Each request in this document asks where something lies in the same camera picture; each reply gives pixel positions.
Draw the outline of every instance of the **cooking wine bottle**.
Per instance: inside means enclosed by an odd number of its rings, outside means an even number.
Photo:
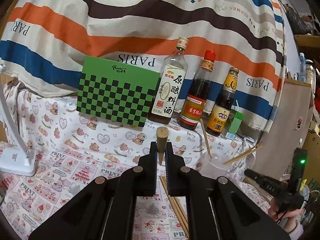
[[[188,64],[183,57],[187,44],[188,39],[180,37],[175,53],[164,59],[156,87],[157,92],[147,116],[150,121],[169,124],[171,120],[188,69]]]
[[[183,128],[194,130],[197,127],[208,98],[215,58],[215,53],[207,50],[202,64],[196,71],[178,120],[178,124]]]
[[[228,76],[213,106],[207,128],[205,130],[207,133],[213,136],[219,136],[226,124],[226,120],[229,116],[233,101],[235,99],[238,73],[239,70],[237,68],[231,67],[229,69]]]

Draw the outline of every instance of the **water bottle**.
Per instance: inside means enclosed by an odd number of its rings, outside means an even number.
[[[306,58],[304,57],[303,53],[300,53],[299,60],[300,60],[300,72],[299,72],[298,80],[305,82],[306,81]]]

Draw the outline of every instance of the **white desk lamp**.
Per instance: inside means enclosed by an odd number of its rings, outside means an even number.
[[[0,64],[0,72],[5,72],[6,69],[7,67],[4,64]],[[36,154],[33,150],[27,149],[14,124],[5,100],[1,82],[0,114],[8,127],[12,139],[16,143],[16,146],[4,148],[2,154],[0,154],[0,171],[24,176],[33,176],[36,172]]]

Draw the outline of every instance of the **chopstick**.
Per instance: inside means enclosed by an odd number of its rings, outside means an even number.
[[[206,134],[206,132],[205,132],[205,128],[204,128],[204,124],[203,124],[202,118],[200,118],[200,124],[201,124],[201,128],[202,128],[203,136],[204,136],[205,145],[207,146],[207,152],[208,152],[209,156],[212,157],[212,156],[211,156],[211,153],[210,153],[210,147],[209,147],[209,143],[208,143],[208,139],[207,139],[207,134]]]
[[[262,142],[256,144],[256,145],[253,146],[252,148],[247,149],[244,153],[238,155],[237,157],[234,157],[234,158],[226,161],[226,162],[224,163],[224,165],[227,165],[227,164],[236,162],[236,161],[238,161],[238,160],[240,160],[240,159],[242,159],[242,158],[250,155],[251,153],[255,152],[255,151],[256,151],[257,149],[259,149],[260,147],[262,147]]]
[[[168,193],[167,189],[167,183],[166,183],[166,177],[165,176],[160,176],[160,180],[162,183],[162,186],[165,190],[165,193],[168,196],[169,202],[173,208],[173,211],[175,215],[177,216],[177,219],[186,235],[186,237],[189,239],[189,227],[188,227],[188,217],[186,213],[183,210],[183,207],[181,206],[181,203],[177,197],[171,197]]]

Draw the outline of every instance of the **checkered pattern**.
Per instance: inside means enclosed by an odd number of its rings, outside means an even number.
[[[82,73],[77,111],[144,127],[154,92],[153,89]]]

